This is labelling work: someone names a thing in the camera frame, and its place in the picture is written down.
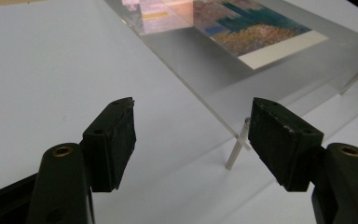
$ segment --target white surface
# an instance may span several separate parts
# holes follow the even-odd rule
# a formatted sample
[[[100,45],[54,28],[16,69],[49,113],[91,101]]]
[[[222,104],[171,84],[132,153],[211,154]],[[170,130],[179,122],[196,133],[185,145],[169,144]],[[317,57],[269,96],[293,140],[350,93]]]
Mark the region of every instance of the white surface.
[[[224,168],[234,139],[102,0],[0,7],[0,188],[127,96],[138,141],[120,189],[94,194],[98,223],[314,223],[310,193],[286,193],[254,152]],[[305,118],[328,128],[357,104],[358,84]],[[358,146],[358,117],[332,141]]]

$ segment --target postcard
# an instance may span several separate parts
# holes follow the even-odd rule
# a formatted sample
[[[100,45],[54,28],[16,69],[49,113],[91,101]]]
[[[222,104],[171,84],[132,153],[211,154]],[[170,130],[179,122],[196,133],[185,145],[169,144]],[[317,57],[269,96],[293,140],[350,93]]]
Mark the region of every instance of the postcard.
[[[253,69],[327,39],[252,0],[195,0],[193,22]]]

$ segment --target transparent acrylic sheet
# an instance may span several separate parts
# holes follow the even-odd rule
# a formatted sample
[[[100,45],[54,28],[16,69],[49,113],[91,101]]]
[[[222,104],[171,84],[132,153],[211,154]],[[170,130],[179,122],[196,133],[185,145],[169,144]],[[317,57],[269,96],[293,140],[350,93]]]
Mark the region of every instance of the transparent acrylic sheet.
[[[254,97],[303,116],[337,95],[358,71],[358,34],[283,1],[257,2],[327,39],[257,69],[192,25],[193,1],[105,1],[236,137]]]

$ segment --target colorful picture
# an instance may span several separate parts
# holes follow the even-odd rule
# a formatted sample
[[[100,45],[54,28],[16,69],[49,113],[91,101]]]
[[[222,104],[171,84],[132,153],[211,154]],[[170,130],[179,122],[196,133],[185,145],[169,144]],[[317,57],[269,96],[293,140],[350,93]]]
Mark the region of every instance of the colorful picture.
[[[312,32],[310,28],[252,0],[195,0],[193,4],[194,26],[237,57],[299,35],[313,35],[312,38],[305,38],[310,42],[304,43],[304,46],[297,44],[297,49],[289,50],[262,63],[256,62],[256,65],[251,66],[253,68],[326,39],[325,36]]]

